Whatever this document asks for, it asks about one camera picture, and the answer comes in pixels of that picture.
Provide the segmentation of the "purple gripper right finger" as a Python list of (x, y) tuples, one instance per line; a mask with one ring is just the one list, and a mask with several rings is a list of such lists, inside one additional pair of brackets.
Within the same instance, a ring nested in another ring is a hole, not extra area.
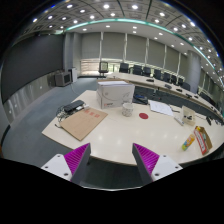
[(134, 143), (132, 154), (144, 185), (164, 178), (182, 169), (168, 155), (158, 155), (148, 148)]

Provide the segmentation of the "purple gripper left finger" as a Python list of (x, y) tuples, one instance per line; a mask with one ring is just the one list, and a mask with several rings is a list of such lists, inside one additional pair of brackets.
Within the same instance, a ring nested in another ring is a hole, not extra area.
[(56, 154), (42, 169), (77, 185), (80, 184), (91, 153), (91, 145), (84, 144), (66, 155)]

